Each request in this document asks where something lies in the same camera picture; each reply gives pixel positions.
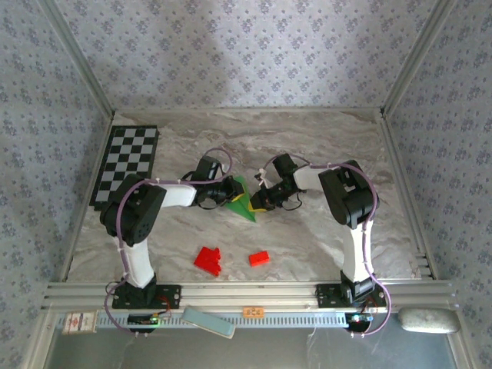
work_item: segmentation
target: metal bracket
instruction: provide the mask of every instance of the metal bracket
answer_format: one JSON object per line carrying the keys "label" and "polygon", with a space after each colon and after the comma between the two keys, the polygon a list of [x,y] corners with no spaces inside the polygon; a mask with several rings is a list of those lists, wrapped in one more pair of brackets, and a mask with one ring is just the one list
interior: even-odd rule
{"label": "metal bracket", "polygon": [[179,309],[181,301],[181,285],[179,284],[158,284],[155,288],[155,297],[146,306],[135,306],[132,300],[128,298],[125,286],[120,286],[115,291],[113,297],[113,309],[145,309],[145,310],[162,310],[162,309]]}
{"label": "metal bracket", "polygon": [[[377,284],[374,291],[372,291],[368,296],[371,296],[374,301],[376,301],[378,308],[386,307],[386,300],[384,299],[384,292]],[[316,284],[316,298],[317,306],[319,308],[350,308],[354,304],[349,304],[344,298],[341,292],[340,283],[330,283],[330,284]]]}

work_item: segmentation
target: floor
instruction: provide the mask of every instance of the floor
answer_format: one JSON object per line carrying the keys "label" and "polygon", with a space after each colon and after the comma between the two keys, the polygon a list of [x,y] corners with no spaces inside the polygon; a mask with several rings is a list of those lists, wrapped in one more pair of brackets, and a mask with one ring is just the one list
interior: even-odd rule
{"label": "floor", "polygon": [[[417,252],[397,197],[378,126],[370,116],[339,111],[234,111],[116,114],[114,125],[157,125],[160,131],[153,177],[177,179],[193,170],[209,148],[232,153],[234,175],[251,193],[254,175],[272,156],[288,151],[320,164],[355,159],[373,179],[381,205],[372,234],[372,260],[381,278],[419,278]],[[225,156],[218,156],[223,162]],[[268,178],[276,180],[273,166]],[[258,213],[253,223],[225,208],[166,208],[151,236],[151,263],[159,281],[211,281],[193,265],[202,246],[219,247],[224,281],[333,280],[343,263],[340,226],[324,195],[302,195],[296,211]],[[68,281],[119,279],[115,240],[89,208],[81,226]],[[248,255],[267,250],[271,263],[251,268]]]}

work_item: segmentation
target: marble surface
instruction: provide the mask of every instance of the marble surface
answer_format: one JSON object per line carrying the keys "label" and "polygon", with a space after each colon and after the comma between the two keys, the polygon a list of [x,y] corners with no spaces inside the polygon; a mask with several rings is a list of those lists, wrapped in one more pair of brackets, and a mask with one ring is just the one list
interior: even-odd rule
{"label": "marble surface", "polygon": [[[288,151],[320,164],[355,159],[373,179],[381,199],[372,234],[373,265],[381,278],[419,278],[403,211],[377,125],[339,111],[216,111],[116,114],[114,125],[157,125],[161,133],[153,177],[180,178],[209,148],[221,146],[256,192],[254,175],[273,155]],[[217,156],[222,162],[227,158]],[[268,177],[276,181],[273,166]],[[258,213],[250,222],[226,208],[166,208],[149,237],[159,281],[210,281],[193,261],[202,246],[221,249],[218,280],[285,281],[338,279],[343,264],[340,226],[319,191],[302,194],[296,211]],[[115,240],[89,208],[81,228],[69,281],[110,281],[121,276]],[[248,255],[267,250],[271,263],[251,268]]]}

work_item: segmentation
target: green paper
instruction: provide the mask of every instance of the green paper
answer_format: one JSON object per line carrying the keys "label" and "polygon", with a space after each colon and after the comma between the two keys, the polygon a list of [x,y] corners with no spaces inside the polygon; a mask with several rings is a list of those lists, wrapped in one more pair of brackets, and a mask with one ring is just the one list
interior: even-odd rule
{"label": "green paper", "polygon": [[232,210],[234,213],[239,214],[243,218],[248,219],[249,221],[256,222],[256,218],[253,211],[249,211],[249,192],[248,185],[246,184],[246,180],[239,176],[234,178],[236,181],[243,185],[244,194],[236,201],[230,202],[225,205],[225,207],[229,210]]}

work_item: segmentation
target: red block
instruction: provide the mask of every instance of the red block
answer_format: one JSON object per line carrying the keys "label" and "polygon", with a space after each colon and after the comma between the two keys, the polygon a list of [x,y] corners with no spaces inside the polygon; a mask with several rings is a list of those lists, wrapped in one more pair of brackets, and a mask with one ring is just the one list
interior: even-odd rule
{"label": "red block", "polygon": [[270,262],[270,255],[266,251],[258,252],[249,256],[249,262],[252,267],[257,267],[258,265],[267,264]]}
{"label": "red block", "polygon": [[193,264],[218,277],[222,270],[218,263],[219,260],[221,260],[221,251],[219,248],[211,250],[210,248],[203,247]]}

